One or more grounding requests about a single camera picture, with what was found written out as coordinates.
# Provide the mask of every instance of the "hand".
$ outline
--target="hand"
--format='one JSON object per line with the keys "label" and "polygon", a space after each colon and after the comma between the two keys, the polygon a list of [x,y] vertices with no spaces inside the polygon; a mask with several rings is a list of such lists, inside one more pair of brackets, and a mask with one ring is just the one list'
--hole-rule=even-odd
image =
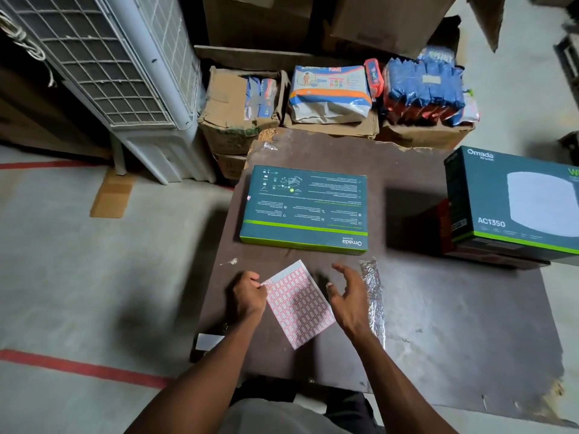
{"label": "hand", "polygon": [[233,288],[237,302],[237,313],[240,319],[256,315],[261,319],[267,300],[267,286],[260,286],[259,274],[253,271],[244,271]]}
{"label": "hand", "polygon": [[346,279],[346,291],[341,296],[333,283],[328,283],[329,303],[337,323],[351,339],[371,333],[368,320],[368,291],[362,277],[349,266],[333,263],[332,268]]}

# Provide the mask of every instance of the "sticker sheet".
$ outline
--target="sticker sheet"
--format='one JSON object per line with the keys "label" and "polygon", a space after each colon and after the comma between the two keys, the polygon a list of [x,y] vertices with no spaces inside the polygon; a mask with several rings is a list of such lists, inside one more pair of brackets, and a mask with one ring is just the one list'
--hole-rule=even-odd
{"label": "sticker sheet", "polygon": [[301,260],[266,280],[267,302],[293,349],[334,323],[328,301]]}

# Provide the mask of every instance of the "air cooler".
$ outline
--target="air cooler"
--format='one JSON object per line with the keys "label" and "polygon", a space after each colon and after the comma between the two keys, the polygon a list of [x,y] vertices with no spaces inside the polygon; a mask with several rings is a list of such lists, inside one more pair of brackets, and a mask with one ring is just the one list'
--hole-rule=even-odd
{"label": "air cooler", "polygon": [[0,0],[64,84],[158,180],[215,181],[197,117],[205,90],[178,0]]}

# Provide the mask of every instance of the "omada logo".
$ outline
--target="omada logo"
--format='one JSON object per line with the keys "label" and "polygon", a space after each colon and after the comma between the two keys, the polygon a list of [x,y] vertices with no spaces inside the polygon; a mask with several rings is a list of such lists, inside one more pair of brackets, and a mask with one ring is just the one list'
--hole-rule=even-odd
{"label": "omada logo", "polygon": [[479,150],[474,150],[474,149],[468,149],[467,152],[471,155],[476,155],[476,156],[482,157],[484,159],[493,160],[495,158],[495,156],[493,154],[491,154],[490,152],[481,152]]}
{"label": "omada logo", "polygon": [[342,243],[346,245],[358,245],[358,247],[362,246],[362,241],[357,241],[353,237],[343,237]]}

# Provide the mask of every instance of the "person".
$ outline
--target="person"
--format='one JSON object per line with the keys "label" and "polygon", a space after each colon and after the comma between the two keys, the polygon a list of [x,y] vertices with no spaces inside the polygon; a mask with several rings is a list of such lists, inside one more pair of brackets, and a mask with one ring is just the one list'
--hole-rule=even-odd
{"label": "person", "polygon": [[[329,302],[364,365],[387,433],[456,434],[373,335],[368,295],[358,272],[341,264],[332,267],[344,275],[346,289],[340,295],[337,287],[328,283]],[[260,286],[258,279],[252,271],[242,274],[233,289],[239,314],[235,326],[201,361],[164,388],[125,434],[344,433],[356,432],[354,425],[363,426],[354,423],[348,428],[339,416],[334,423],[331,418],[287,402],[243,399],[229,407],[245,354],[266,307],[267,287]],[[372,432],[367,426],[358,431]]]}

